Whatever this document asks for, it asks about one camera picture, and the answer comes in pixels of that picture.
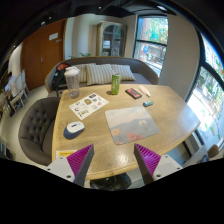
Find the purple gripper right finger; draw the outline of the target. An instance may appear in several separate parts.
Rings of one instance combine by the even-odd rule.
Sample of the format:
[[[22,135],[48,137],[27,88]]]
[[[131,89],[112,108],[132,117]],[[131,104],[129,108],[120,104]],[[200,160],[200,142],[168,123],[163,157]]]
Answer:
[[[134,155],[145,185],[182,169],[169,155],[160,156],[139,144],[134,145]]]

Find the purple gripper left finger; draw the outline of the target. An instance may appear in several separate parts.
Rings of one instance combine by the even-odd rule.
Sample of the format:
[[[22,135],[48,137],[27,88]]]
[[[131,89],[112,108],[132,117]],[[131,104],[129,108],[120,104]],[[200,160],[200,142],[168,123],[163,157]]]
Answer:
[[[90,163],[94,156],[94,145],[88,145],[68,157],[60,156],[46,170],[76,185],[83,186]]]

